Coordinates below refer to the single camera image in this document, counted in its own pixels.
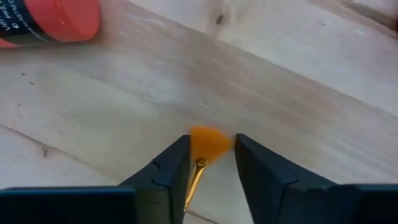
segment light wood plank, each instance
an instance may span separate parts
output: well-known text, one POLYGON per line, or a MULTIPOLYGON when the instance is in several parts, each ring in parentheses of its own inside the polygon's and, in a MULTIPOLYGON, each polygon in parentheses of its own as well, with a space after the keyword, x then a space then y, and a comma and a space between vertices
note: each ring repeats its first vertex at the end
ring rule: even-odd
MULTIPOLYGON (((398 100, 396 31, 354 11, 351 1, 130 1, 398 114, 391 103, 398 100)), ((393 10, 392 4, 377 10, 390 16, 385 8, 393 10)))
MULTIPOLYGON (((119 179, 207 124, 340 183, 398 181, 396 116, 131 3, 106 4, 93 42, 0 54, 1 124, 119 179)), ((191 209, 251 222, 233 154, 207 170, 191 209)))

